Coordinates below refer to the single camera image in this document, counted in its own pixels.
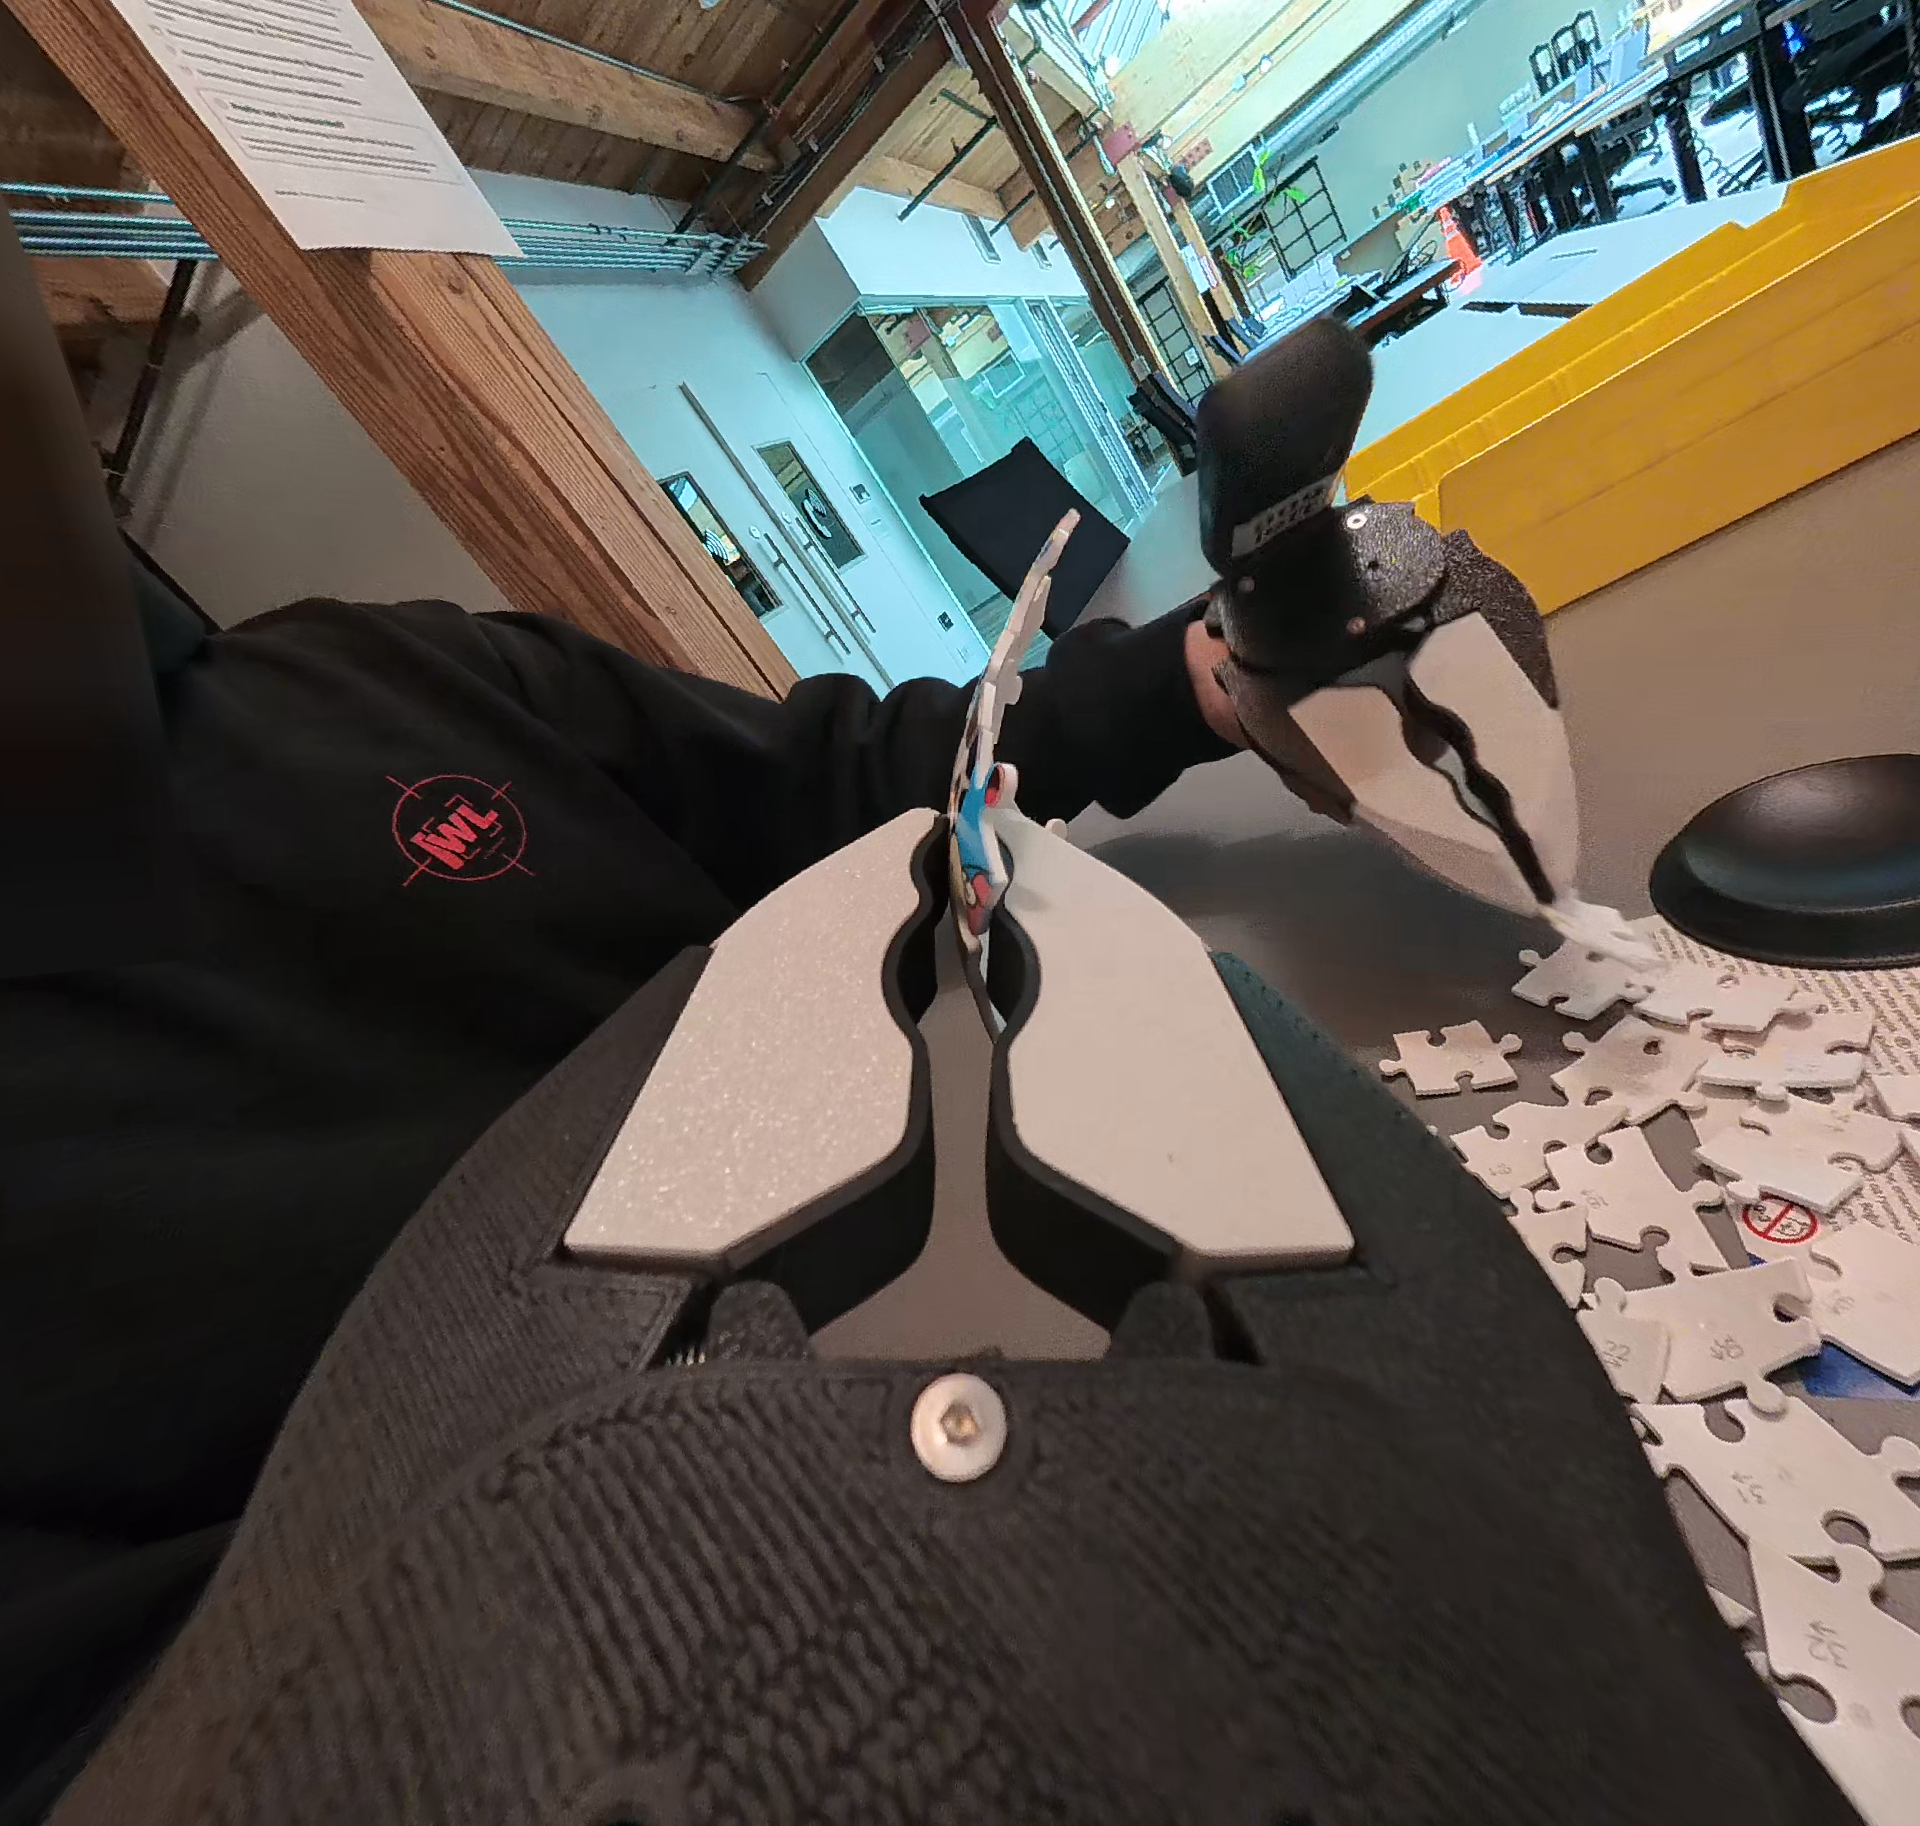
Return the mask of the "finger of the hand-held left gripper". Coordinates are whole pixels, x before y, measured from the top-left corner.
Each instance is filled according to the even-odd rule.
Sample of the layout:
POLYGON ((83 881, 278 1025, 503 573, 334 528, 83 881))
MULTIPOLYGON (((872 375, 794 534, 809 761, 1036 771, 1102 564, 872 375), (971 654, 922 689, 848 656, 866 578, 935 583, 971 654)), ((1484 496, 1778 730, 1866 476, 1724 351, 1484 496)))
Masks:
POLYGON ((1478 900, 1542 900, 1542 870, 1453 716, 1430 708, 1410 668, 1368 668, 1309 693, 1287 718, 1335 800, 1433 879, 1478 900))
POLYGON ((1410 658, 1410 685, 1464 727, 1478 774, 1505 795, 1502 803, 1542 870, 1542 900, 1568 900, 1579 839, 1574 759, 1560 712, 1488 619, 1433 628, 1410 658))

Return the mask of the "curved assembled puzzle section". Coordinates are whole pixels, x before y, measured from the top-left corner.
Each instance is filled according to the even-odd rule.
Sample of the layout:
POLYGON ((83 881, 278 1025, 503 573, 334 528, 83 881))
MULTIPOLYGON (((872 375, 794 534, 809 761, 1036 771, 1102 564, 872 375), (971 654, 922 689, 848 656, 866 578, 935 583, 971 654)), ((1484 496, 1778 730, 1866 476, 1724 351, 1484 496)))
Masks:
POLYGON ((991 997, 991 929, 1011 884, 1011 864, 1003 845, 1008 820, 1020 818, 1018 770, 999 757, 1006 716, 1020 699, 1020 663, 1044 626, 1053 573, 1081 522, 1067 514, 1047 536, 1040 555, 1020 581, 1006 628, 974 689, 962 742, 947 787, 947 882, 962 968, 981 1022, 993 1037, 1006 1018, 991 997))

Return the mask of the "black round puzzle stand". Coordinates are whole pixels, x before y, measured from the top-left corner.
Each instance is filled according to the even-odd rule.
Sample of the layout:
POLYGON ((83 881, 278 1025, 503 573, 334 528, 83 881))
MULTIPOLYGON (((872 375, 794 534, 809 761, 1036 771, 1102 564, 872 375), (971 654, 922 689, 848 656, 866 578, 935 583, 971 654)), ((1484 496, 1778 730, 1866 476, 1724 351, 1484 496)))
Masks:
POLYGON ((1659 853, 1655 912, 1695 942, 1811 971, 1918 964, 1918 757, 1808 762, 1698 812, 1659 853))

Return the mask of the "pile of white puzzle pieces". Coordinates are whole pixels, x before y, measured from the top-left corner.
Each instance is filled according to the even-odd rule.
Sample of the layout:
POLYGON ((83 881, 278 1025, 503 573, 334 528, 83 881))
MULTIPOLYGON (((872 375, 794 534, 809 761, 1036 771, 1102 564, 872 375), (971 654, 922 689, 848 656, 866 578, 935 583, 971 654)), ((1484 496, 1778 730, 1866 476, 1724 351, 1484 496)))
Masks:
POLYGON ((1698 1083, 1845 1086, 1861 1060, 1730 1063, 1693 1009, 1764 1030, 1791 979, 1681 968, 1575 1020, 1511 995, 1527 968, 1394 1018, 1368 1052, 1485 1185, 1575 1314, 1721 1617, 1864 1821, 1916 1821, 1918 1406, 1811 1397, 1821 1349, 1801 1256, 1755 1261, 1730 1205, 1833 1213, 1849 1170, 1734 1127, 1695 1139, 1698 1083))

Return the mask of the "grey table with wooden edge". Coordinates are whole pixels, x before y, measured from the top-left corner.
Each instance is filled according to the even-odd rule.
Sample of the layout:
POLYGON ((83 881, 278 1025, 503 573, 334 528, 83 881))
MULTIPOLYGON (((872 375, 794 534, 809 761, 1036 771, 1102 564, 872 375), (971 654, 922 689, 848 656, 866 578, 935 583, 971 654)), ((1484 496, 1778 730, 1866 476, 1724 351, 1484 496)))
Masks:
POLYGON ((1484 458, 1498 476, 1470 474, 1475 492, 1515 496, 1514 466, 1538 466, 1560 483, 1568 469, 1611 469, 1617 454, 1598 450, 1591 415, 1581 415, 1571 450, 1545 453, 1538 439, 1520 453, 1505 442, 1562 403, 1607 383, 1623 389, 1607 401, 1625 417, 1620 438, 1644 438, 1676 413, 1655 386, 1679 383, 1676 365, 1659 355, 1681 345, 1668 330, 1682 294, 1757 254, 1773 279, 1775 254, 1815 217, 1796 187, 1669 207, 1617 227, 1571 233, 1571 251, 1538 251, 1511 269, 1493 269, 1464 305, 1452 305, 1428 326, 1376 355, 1376 398, 1361 424, 1341 495, 1348 503, 1376 499, 1417 503, 1436 530, 1469 528, 1475 541, 1531 585, 1545 613, 1596 594, 1633 573, 1668 559, 1727 524, 1796 496, 1851 464, 1815 430, 1815 446, 1791 434, 1788 415, 1804 411, 1804 391, 1755 406, 1726 430, 1669 458, 1652 483, 1627 474, 1613 487, 1611 519, 1623 534, 1601 541, 1593 508, 1574 531, 1550 522, 1501 528, 1497 511, 1445 514, 1438 483, 1453 466, 1424 466, 1433 450, 1466 442, 1464 462, 1484 458))

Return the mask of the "person's left forearm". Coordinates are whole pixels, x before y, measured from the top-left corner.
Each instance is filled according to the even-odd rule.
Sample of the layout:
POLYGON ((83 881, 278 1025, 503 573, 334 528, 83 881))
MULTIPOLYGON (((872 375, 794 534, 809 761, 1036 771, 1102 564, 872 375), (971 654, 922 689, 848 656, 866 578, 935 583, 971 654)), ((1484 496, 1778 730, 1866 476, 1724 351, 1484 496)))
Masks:
MULTIPOLYGON (((1239 753, 1212 735, 1187 685, 1184 631, 1197 615, 1187 603, 1138 628, 1097 619, 1023 674, 999 757, 1018 770, 1027 815, 1137 815, 1192 768, 1239 753)), ((903 812, 947 805, 971 702, 942 680, 877 694, 821 678, 761 712, 726 801, 752 882, 767 890, 903 812)))

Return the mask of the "wooden post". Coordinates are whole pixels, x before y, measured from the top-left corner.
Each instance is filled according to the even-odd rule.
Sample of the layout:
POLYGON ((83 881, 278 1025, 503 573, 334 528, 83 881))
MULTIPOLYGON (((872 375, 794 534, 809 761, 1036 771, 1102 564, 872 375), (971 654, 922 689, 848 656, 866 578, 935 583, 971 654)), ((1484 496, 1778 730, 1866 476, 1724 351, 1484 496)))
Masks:
POLYGON ((759 696, 798 674, 498 263, 305 252, 110 0, 4 0, 519 610, 759 696))

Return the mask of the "person's black sweatshirt torso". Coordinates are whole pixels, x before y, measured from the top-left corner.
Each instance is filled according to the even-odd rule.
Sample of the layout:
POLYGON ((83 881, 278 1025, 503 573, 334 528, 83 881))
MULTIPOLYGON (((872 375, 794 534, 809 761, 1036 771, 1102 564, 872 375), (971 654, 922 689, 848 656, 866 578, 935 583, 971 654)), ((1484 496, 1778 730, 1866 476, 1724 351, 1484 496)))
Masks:
POLYGON ((872 702, 444 599, 210 629, 4 230, 4 1821, 178 1633, 389 1242, 795 870, 872 702))

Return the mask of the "black office chair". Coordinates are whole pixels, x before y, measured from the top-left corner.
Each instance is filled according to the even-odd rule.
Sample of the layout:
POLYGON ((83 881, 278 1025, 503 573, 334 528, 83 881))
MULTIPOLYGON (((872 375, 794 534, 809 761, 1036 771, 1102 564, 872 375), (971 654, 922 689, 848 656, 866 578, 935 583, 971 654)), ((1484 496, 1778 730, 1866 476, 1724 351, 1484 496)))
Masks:
POLYGON ((1048 639, 1059 639, 1089 615, 1095 591, 1130 544, 1127 534, 1093 496, 1078 492, 1027 438, 974 476, 920 495, 920 503, 969 564, 1008 597, 1018 595, 1059 521, 1071 510, 1081 514, 1050 576, 1044 608, 1048 639))

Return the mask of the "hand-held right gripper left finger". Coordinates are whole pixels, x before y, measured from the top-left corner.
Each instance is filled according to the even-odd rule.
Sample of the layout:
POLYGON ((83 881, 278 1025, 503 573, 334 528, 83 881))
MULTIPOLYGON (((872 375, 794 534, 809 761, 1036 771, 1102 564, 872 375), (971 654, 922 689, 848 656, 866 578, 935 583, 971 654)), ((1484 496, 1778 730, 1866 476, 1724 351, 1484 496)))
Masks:
POLYGON ((840 1317, 930 1235, 932 810, 784 881, 708 950, 568 1256, 765 1279, 840 1317))

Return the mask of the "person's left hand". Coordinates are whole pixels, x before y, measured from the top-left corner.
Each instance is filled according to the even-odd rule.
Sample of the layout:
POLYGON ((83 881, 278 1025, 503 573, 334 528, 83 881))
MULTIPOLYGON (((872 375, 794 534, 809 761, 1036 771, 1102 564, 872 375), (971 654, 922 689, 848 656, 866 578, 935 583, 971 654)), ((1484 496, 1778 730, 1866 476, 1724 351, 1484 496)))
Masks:
POLYGON ((1222 680, 1229 645, 1202 615, 1185 624, 1184 658, 1187 685, 1212 735, 1231 748, 1246 749, 1246 728, 1222 680))

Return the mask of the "single white puzzle piece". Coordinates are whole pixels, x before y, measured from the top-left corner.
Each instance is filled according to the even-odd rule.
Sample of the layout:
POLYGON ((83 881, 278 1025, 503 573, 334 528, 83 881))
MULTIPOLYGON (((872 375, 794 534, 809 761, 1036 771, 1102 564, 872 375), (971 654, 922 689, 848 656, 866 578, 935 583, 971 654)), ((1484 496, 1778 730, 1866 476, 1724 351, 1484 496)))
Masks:
POLYGON ((1522 950, 1527 973, 1511 986, 1520 1000, 1594 1020, 1609 1005, 1644 999, 1663 977, 1661 950, 1613 906, 1562 895, 1542 902, 1538 917, 1560 942, 1550 953, 1522 950))

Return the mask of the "metal conduit pipes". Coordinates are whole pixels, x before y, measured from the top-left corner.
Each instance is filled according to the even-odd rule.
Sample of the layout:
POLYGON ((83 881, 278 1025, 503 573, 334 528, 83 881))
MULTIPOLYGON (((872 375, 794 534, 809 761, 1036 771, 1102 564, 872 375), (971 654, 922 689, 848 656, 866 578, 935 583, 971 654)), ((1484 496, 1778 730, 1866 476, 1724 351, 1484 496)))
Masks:
MULTIPOLYGON (((28 254, 153 263, 216 259, 210 239, 168 195, 18 179, 3 182, 3 195, 28 254)), ((502 227, 519 249, 508 263, 524 271, 721 279, 765 254, 765 241, 743 233, 521 217, 503 218, 502 227)))

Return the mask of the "white paper notice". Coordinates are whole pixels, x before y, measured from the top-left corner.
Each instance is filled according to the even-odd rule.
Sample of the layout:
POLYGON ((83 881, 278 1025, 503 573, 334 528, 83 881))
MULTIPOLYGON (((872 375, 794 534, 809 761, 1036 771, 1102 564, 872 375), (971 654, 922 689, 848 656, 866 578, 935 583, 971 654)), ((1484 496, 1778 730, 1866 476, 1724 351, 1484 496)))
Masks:
POLYGON ((110 0, 294 245, 521 256, 351 0, 110 0))

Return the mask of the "black workbench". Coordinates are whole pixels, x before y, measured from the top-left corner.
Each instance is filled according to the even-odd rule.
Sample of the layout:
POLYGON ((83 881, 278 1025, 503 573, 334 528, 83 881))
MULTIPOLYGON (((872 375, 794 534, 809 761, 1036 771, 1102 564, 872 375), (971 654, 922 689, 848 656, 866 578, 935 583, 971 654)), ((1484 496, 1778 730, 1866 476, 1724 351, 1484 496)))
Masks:
POLYGON ((1460 276, 1461 265, 1452 256, 1428 263, 1397 284, 1364 287, 1368 297, 1348 315, 1348 326, 1368 345, 1391 340, 1445 310, 1460 276))

